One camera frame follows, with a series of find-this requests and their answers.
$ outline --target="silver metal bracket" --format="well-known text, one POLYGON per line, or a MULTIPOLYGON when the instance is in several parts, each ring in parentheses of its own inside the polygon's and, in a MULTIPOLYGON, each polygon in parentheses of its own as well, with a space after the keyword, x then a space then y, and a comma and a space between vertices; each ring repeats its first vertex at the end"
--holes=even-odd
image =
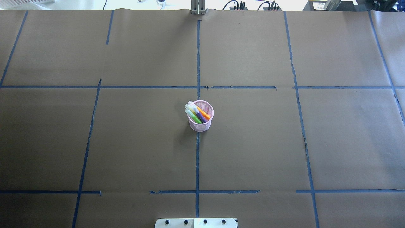
POLYGON ((205 14, 205 0, 191 0, 191 14, 205 14))

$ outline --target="pen cup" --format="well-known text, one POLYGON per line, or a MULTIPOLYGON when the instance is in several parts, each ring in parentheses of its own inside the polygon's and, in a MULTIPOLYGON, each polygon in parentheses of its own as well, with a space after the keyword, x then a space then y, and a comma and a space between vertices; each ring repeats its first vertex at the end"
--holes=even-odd
POLYGON ((205 123, 196 123, 189 116, 187 116, 190 127, 197 132, 208 130, 208 128, 211 126, 211 120, 214 117, 214 109, 212 108, 210 103, 203 100, 194 101, 193 103, 200 107, 200 109, 206 112, 209 116, 211 116, 211 118, 205 123))

